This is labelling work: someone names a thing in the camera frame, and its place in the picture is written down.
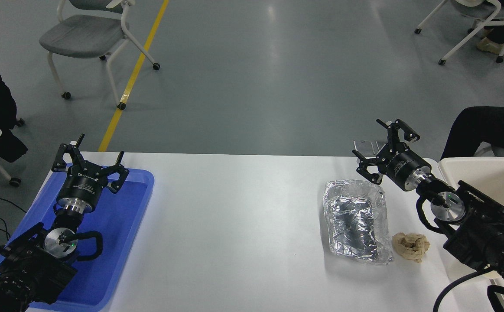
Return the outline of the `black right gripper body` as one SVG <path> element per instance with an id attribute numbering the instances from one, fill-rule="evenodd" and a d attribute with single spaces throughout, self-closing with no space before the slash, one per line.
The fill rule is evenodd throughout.
<path id="1" fill-rule="evenodd" d="M 377 154 L 377 159 L 382 162 L 379 172 L 388 176 L 404 191 L 416 189 L 432 171 L 430 164 L 406 145 L 393 148 L 384 145 Z"/>

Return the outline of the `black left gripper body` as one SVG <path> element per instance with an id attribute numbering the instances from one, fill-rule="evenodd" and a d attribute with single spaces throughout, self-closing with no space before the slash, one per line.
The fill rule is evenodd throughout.
<path id="1" fill-rule="evenodd" d="M 65 205 L 67 200 L 83 200 L 87 205 L 97 205 L 102 191 L 108 185 L 105 176 L 97 176 L 90 169 L 75 165 L 66 171 L 66 180 L 59 190 L 56 202 Z"/>

